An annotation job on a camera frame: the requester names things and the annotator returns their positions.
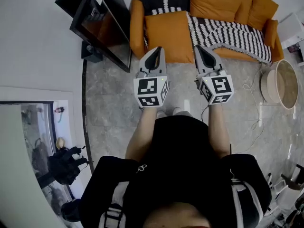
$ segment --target orange sofa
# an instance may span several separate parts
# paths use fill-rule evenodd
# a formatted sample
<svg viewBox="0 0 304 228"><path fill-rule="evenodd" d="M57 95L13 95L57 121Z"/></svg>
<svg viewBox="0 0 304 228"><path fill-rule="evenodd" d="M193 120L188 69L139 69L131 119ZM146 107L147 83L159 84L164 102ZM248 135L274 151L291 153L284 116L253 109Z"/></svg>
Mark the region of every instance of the orange sofa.
<svg viewBox="0 0 304 228"><path fill-rule="evenodd" d="M218 3L212 4L212 0L190 0L190 15L199 18L226 20L228 22L234 21L241 24L248 24L255 29L263 31L264 43L267 46L270 46L272 62L276 62L284 58L281 42L276 31L277 20L272 20L278 7L276 3L271 0L224 0L222 6L227 8L227 11L224 12L222 12L222 8L217 8L217 6L221 5L218 5ZM148 50L156 46L162 46L164 47L165 52L169 50L174 50L175 52L175 55L170 53L170 55L166 56L166 62L194 63L191 37L186 17L185 20L181 20L179 26L174 26L173 24L170 24L171 19L168 18L168 14L170 13L145 16L142 2L139 0L132 0L130 46L133 53L138 58L142 58ZM146 24L147 20L154 20L154 24L152 24L152 22L149 22L151 25ZM146 47L143 39L145 30L148 31L149 48ZM171 30L174 30L175 34L179 35L178 41L176 38L172 37L170 33ZM214 52L221 57L257 61L247 54L225 47L217 48Z"/></svg>

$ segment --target white cord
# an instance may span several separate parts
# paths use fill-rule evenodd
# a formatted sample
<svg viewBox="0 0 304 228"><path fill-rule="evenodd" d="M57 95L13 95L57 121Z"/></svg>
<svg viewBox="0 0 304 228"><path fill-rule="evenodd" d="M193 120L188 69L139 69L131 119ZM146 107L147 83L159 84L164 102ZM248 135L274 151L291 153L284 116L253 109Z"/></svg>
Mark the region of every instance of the white cord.
<svg viewBox="0 0 304 228"><path fill-rule="evenodd" d="M265 125L264 125L264 123L263 123L263 121L262 121L262 119L261 119L260 111L258 110L257 102L256 102L256 100L255 100L255 98L254 98L254 96L253 96L253 93L252 93L252 87L253 87L253 85L254 85L254 83L255 83L255 79L256 79L256 76L257 76L258 72L261 72L261 74L263 74L262 71L261 71L262 65L263 65L263 64L261 64L261 67L259 68L259 70L256 72L256 74L255 74L254 77L253 77L252 85L249 86L248 84L243 84L243 88L244 88L245 90L249 90L249 91L250 91L250 93L251 93L251 95L252 95L252 98L253 98L253 100L255 101L255 104L256 104L256 111L257 111L257 115L258 115L258 120L257 120L257 122L255 122L255 123L251 126L251 131L254 131L254 130L256 129L257 124L258 124L260 121L261 121L261 123L263 124L263 130L262 130L262 132L258 135L258 137L256 137L256 139L253 141L253 143L251 144L251 146L250 146L247 150L242 151L242 152L238 152L237 154L241 154L241 153L244 153L244 152L249 151L249 150L251 149L251 147L255 144L255 142L257 141L257 139L262 135L262 133L263 133L263 131L264 131L264 129L265 129Z"/></svg>

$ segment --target gray tile floor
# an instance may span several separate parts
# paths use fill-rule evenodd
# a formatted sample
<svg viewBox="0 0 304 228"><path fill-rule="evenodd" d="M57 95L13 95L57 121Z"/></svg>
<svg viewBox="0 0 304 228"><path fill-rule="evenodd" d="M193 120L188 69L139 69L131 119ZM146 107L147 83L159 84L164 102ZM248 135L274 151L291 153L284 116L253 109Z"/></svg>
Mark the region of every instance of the gray tile floor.
<svg viewBox="0 0 304 228"><path fill-rule="evenodd" d="M227 72L231 74L235 88L233 98L224 104L224 113L233 153L246 152L254 140L255 144L247 151L254 155L267 175L273 174L278 180L285 171L286 162L294 161L304 165L304 68L299 68L296 57L287 50L285 59L293 66L299 83L299 98L295 109L285 110L280 105L267 105L260 92L261 73L256 76L252 93L261 114L256 128L258 113L251 92L243 84L251 85L254 75L260 68L259 63L234 59L222 59ZM124 157L128 142L135 130L141 111L133 96L133 79L139 61L133 57L132 69L125 73L110 60L98 64L88 63L86 77L87 130L94 165L103 155ZM170 90L163 110L171 114L179 106L189 110L200 119L202 110L207 106L194 83L197 70L193 64L167 64ZM208 110L203 115L208 123Z"/></svg>

